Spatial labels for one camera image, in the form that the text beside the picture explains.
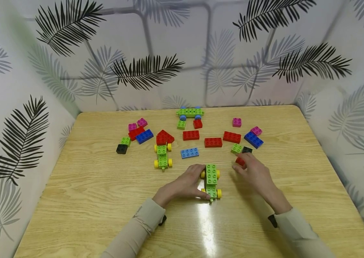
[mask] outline wood grain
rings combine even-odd
[[[291,204],[337,257],[364,257],[364,223],[296,106],[204,109],[195,141],[182,141],[175,111],[80,114],[15,257],[100,256],[146,198],[194,163],[217,164],[222,199],[212,205],[173,201],[165,225],[138,257],[293,257],[267,219],[270,207],[231,168],[233,144],[204,148],[206,137],[222,137],[225,130],[244,135],[254,126],[263,130],[265,143],[253,153],[271,169]],[[135,141],[126,155],[116,154],[128,123],[141,117],[154,135],[165,129],[176,138],[169,153],[173,168],[154,168],[155,138],[142,145]],[[242,118],[241,128],[232,127],[233,117]],[[186,130],[194,130],[192,119]],[[244,139],[241,144],[250,147]],[[200,156],[182,160],[180,150],[191,147],[198,147]]]

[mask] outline red lego brick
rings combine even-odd
[[[223,140],[228,142],[234,142],[234,143],[241,143],[241,135],[237,133],[230,133],[225,131],[223,134]]]
[[[184,131],[183,132],[183,140],[199,140],[199,131]]]
[[[222,147],[222,138],[205,138],[205,148]]]
[[[139,134],[143,133],[145,131],[145,129],[143,127],[138,127],[135,130],[132,130],[131,132],[128,133],[130,139],[132,141],[136,140],[136,136],[138,136]]]
[[[202,128],[202,127],[203,127],[203,125],[202,125],[202,120],[201,120],[201,119],[193,120],[193,127],[194,127],[195,129]]]

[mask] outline beige sleeve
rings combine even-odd
[[[300,258],[335,257],[296,208],[275,215],[275,219],[280,232]]]
[[[135,258],[143,242],[165,215],[165,209],[147,199],[122,231],[112,240],[101,258]]]

